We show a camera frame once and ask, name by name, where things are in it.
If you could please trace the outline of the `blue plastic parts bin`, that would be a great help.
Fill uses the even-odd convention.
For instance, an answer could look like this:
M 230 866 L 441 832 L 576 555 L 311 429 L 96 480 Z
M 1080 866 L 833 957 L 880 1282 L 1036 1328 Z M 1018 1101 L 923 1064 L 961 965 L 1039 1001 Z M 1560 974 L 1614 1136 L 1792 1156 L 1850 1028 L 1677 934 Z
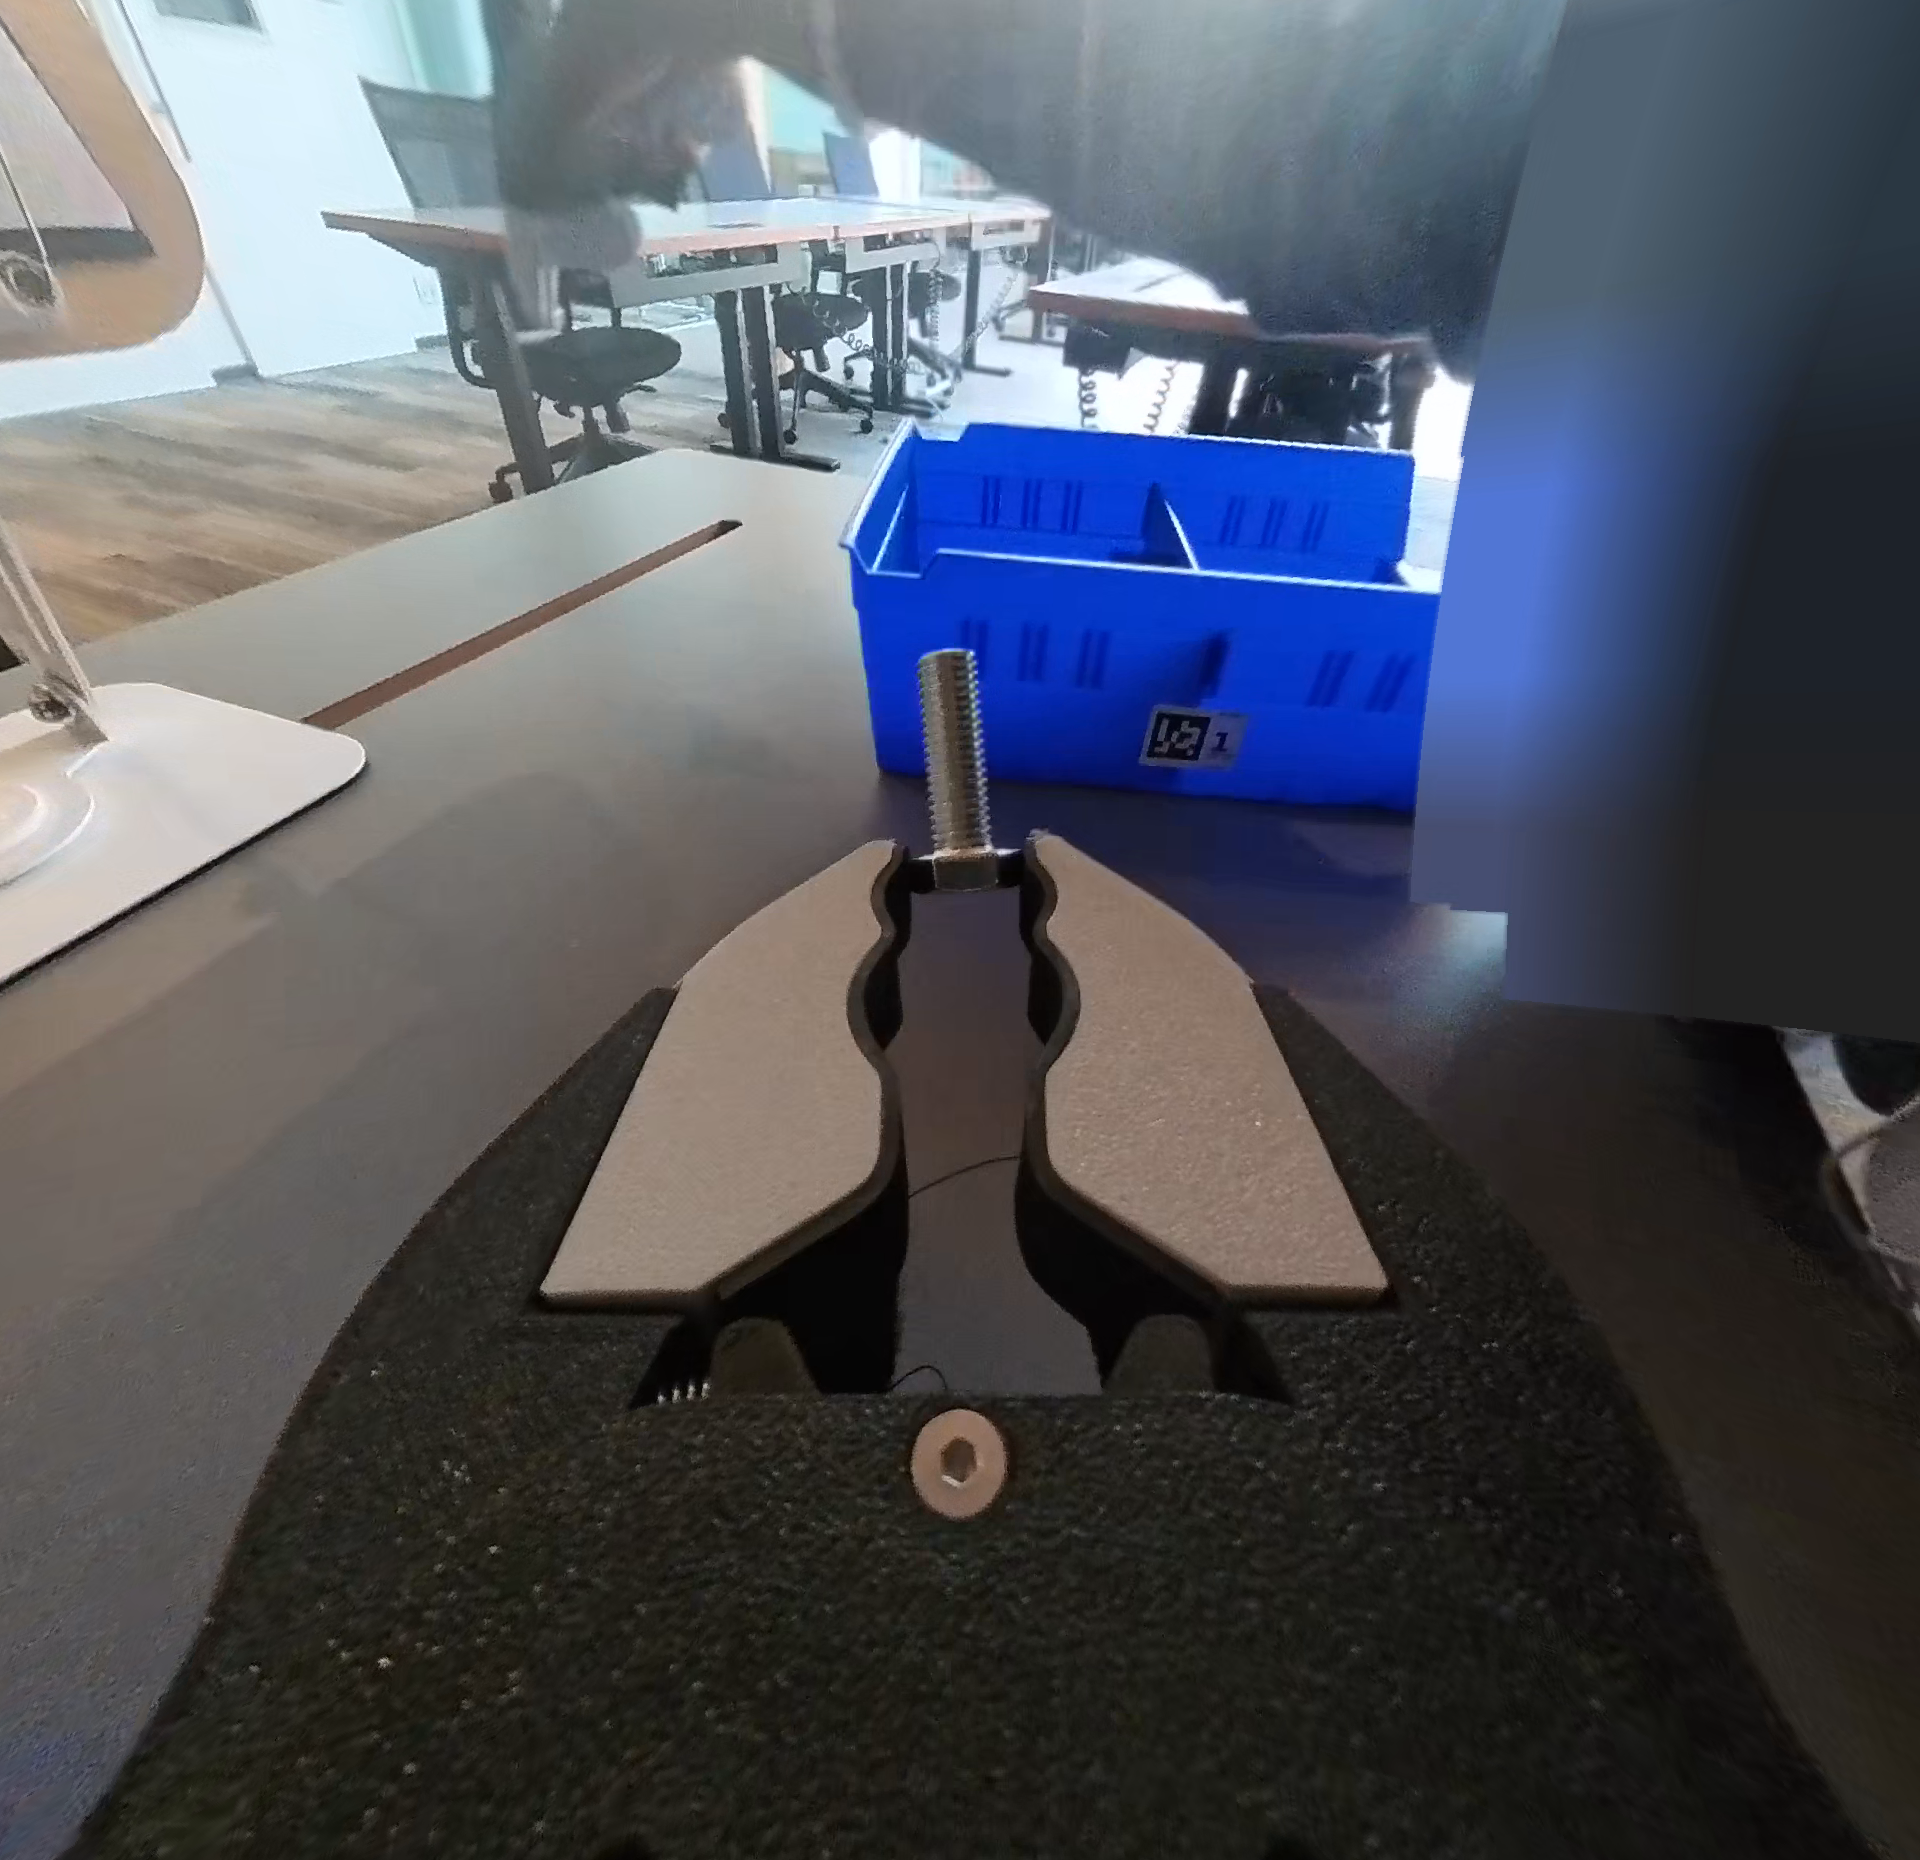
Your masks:
M 1406 451 L 903 425 L 844 533 L 877 768 L 971 651 L 996 781 L 1409 814 L 1439 575 Z

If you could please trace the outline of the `long office desk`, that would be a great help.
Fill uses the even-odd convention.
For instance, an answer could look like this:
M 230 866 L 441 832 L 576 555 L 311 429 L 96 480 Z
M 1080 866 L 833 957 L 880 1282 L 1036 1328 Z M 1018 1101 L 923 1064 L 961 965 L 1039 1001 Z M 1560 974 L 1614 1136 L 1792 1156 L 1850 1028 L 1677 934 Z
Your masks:
M 321 224 L 354 234 L 429 268 L 458 307 L 446 313 L 450 341 L 478 348 L 478 370 L 503 425 L 509 460 L 490 482 L 498 500 L 533 496 L 563 475 L 543 435 L 538 399 L 509 297 L 508 215 L 498 205 L 323 209 Z M 836 474 L 836 458 L 797 448 L 799 422 L 779 408 L 773 295 L 812 281 L 815 254 L 830 256 L 842 281 L 871 311 L 871 409 L 880 416 L 929 416 L 933 408 L 903 389 L 907 364 L 907 280 L 933 268 L 953 243 L 967 261 L 964 344 L 980 334 L 981 263 L 988 254 L 1049 248 L 1051 212 L 1020 194 L 936 196 L 883 202 L 844 196 L 715 200 L 636 214 L 622 263 L 589 261 L 609 287 L 615 311 L 704 297 L 717 330 L 730 416 L 713 455 L 735 455 L 796 470 Z

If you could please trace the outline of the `brown top office desk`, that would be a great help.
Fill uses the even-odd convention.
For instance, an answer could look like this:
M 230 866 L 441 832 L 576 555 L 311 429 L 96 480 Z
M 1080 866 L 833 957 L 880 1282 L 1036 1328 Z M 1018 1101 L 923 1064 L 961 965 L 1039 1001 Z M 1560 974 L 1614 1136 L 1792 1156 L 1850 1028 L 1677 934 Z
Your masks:
M 1185 429 L 1203 437 L 1408 454 L 1437 375 L 1426 337 L 1271 331 L 1244 302 L 1163 259 L 1034 283 L 1026 303 L 1068 323 L 1073 371 L 1120 373 L 1132 355 L 1198 366 Z

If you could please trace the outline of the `silver hex bolt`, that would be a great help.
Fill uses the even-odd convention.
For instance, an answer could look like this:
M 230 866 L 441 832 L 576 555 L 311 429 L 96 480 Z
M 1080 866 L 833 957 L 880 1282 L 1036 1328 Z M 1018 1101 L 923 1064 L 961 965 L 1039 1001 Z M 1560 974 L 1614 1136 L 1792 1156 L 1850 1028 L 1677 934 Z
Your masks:
M 978 655 L 937 648 L 917 662 L 923 793 L 929 844 L 922 858 L 932 891 L 1020 887 L 1023 860 L 996 844 Z

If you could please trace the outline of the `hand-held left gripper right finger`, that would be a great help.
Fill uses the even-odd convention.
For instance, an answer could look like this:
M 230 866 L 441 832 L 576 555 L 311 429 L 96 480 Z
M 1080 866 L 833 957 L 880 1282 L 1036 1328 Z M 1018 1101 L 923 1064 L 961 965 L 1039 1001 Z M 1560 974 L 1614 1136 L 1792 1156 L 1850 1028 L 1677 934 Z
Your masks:
M 1203 1303 L 1369 1307 L 1387 1273 L 1241 965 L 1056 832 L 1026 841 L 1028 950 L 1057 988 L 1034 1174 Z

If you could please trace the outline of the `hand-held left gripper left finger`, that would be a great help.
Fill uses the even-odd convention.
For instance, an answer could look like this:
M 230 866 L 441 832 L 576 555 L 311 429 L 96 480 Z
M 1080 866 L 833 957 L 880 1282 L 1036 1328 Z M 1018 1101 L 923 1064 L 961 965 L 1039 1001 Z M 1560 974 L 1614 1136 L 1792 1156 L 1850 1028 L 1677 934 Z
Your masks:
M 753 912 L 681 978 L 539 1279 L 565 1311 L 707 1310 L 852 1223 L 900 1159 L 867 1005 L 896 839 Z

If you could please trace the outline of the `black office chair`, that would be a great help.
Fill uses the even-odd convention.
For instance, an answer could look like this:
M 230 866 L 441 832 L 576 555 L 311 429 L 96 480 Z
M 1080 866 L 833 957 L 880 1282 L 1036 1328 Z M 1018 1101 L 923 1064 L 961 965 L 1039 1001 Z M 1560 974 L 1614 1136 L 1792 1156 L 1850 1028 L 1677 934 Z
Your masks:
M 861 434 L 883 414 L 936 418 L 950 405 L 961 364 L 940 320 L 961 287 L 936 254 L 927 240 L 810 241 L 806 286 L 771 297 L 785 445 L 810 401 Z
M 358 87 L 414 209 L 480 209 L 500 202 L 487 100 L 370 77 L 359 77 Z M 548 484 L 585 477 L 650 451 L 631 435 L 623 405 L 679 364 L 677 339 L 626 326 L 611 287 L 589 274 L 560 274 L 558 326 L 538 334 L 524 322 L 508 283 L 482 287 L 476 271 L 435 259 L 429 270 L 439 286 L 453 373 L 482 392 L 495 389 L 490 368 L 495 350 L 482 313 L 493 303 L 500 330 L 514 336 L 532 429 L 539 431 L 542 408 L 577 420 L 577 431 L 543 445 Z

